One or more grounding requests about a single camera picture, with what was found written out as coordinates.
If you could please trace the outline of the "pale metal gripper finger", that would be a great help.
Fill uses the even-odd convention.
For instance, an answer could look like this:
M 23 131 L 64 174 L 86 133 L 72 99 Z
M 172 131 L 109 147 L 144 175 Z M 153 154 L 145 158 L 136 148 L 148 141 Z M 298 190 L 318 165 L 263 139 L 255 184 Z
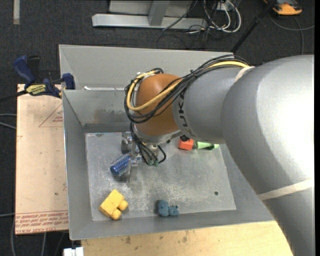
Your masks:
M 132 157 L 130 154 L 125 154 L 129 159 L 128 171 L 124 175 L 126 183 L 134 182 L 137 180 L 138 167 L 142 162 L 141 154 Z
M 133 138 L 129 131 L 123 132 L 121 134 L 121 152 L 123 154 L 129 154 L 132 152 L 133 148 Z

